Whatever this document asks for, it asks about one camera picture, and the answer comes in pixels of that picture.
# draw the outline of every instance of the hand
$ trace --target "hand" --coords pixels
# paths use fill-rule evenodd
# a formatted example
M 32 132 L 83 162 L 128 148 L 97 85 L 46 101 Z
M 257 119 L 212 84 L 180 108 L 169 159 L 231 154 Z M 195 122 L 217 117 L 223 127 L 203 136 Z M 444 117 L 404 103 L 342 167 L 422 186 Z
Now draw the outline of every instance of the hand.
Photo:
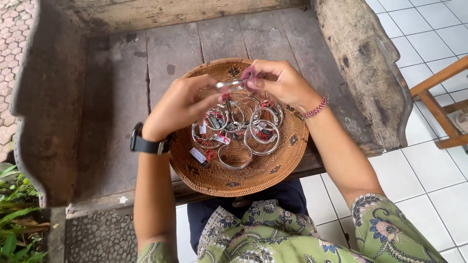
M 226 100 L 227 95 L 214 94 L 201 100 L 195 93 L 202 87 L 214 87 L 218 82 L 207 74 L 176 79 L 146 119 L 142 138 L 162 141 L 170 133 L 202 119 L 206 111 Z
M 263 89 L 300 113 L 309 112 L 322 101 L 316 90 L 287 61 L 254 60 L 252 67 L 265 79 L 247 82 L 251 89 Z

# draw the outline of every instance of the white tile floor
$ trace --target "white tile floor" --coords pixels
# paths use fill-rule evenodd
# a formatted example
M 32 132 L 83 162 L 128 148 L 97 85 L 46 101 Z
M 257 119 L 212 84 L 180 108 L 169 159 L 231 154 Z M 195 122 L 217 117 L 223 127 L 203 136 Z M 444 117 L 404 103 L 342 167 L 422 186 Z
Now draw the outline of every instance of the white tile floor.
M 468 0 L 366 1 L 399 50 L 397 65 L 410 88 L 468 53 Z M 468 71 L 430 91 L 442 106 L 468 99 Z M 464 224 L 468 218 L 468 155 L 461 147 L 437 149 L 434 141 L 446 134 L 421 101 L 415 100 L 406 135 L 407 148 L 369 159 L 379 181 L 388 197 L 449 263 L 468 263 L 468 227 Z M 351 213 L 328 174 L 301 181 L 307 208 L 322 238 L 357 248 Z M 187 208 L 178 207 L 181 263 L 197 260 L 188 229 Z

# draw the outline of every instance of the braided bracelet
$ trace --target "braided bracelet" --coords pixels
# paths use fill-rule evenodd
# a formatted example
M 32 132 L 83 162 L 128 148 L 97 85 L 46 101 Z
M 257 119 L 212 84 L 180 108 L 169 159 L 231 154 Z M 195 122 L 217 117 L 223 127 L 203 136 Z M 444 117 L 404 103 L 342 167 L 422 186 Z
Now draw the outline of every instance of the braided bracelet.
M 327 97 L 322 97 L 322 102 L 317 106 L 317 108 L 315 108 L 315 109 L 313 109 L 313 110 L 311 110 L 311 111 L 309 111 L 307 113 L 304 113 L 304 114 L 300 113 L 299 118 L 301 120 L 304 120 L 304 119 L 308 119 L 310 117 L 313 117 L 313 116 L 317 115 L 319 112 L 322 111 L 323 108 L 325 108 L 325 105 L 327 105 L 327 103 L 328 103 L 328 98 Z

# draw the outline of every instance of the dark pants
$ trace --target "dark pants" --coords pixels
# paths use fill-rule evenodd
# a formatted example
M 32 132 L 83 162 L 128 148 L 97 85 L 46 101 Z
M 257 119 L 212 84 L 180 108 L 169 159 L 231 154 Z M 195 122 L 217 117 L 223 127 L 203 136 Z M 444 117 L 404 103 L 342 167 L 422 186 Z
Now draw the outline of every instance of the dark pants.
M 280 182 L 258 193 L 247 195 L 252 202 L 277 199 L 279 206 L 295 214 L 307 214 L 306 197 L 299 179 Z M 198 241 L 208 219 L 214 211 L 221 206 L 229 213 L 241 219 L 250 205 L 233 207 L 235 197 L 215 197 L 187 205 L 187 214 L 190 225 L 190 244 L 193 251 L 197 252 Z

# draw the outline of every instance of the woven rattan basket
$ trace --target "woven rattan basket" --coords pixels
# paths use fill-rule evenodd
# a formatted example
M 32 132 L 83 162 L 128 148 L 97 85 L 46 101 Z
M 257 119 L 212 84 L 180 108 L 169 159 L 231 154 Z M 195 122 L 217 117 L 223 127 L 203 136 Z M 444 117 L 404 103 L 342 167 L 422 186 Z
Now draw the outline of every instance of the woven rattan basket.
M 224 58 L 200 65 L 185 74 L 183 78 L 210 74 L 220 81 L 240 78 L 242 72 L 252 64 L 245 58 Z M 203 88 L 198 91 L 201 98 L 213 94 L 213 90 Z M 240 100 L 250 93 L 241 90 L 231 94 L 233 100 Z M 255 156 L 244 169 L 233 171 L 225 168 L 215 158 L 204 168 L 189 153 L 192 147 L 204 153 L 205 149 L 197 146 L 191 138 L 191 127 L 175 132 L 175 138 L 169 151 L 170 163 L 182 181 L 195 191 L 219 197 L 238 197 L 264 190 L 285 179 L 299 164 L 306 149 L 308 130 L 303 121 L 294 115 L 294 109 L 281 103 L 274 96 L 259 91 L 253 94 L 258 99 L 274 100 L 283 107 L 285 118 L 279 128 L 280 144 L 275 152 L 266 156 Z M 248 159 L 245 150 L 240 145 L 242 139 L 232 139 L 229 151 L 223 160 L 230 165 L 241 164 Z M 249 139 L 249 146 L 263 151 L 271 145 L 260 145 Z

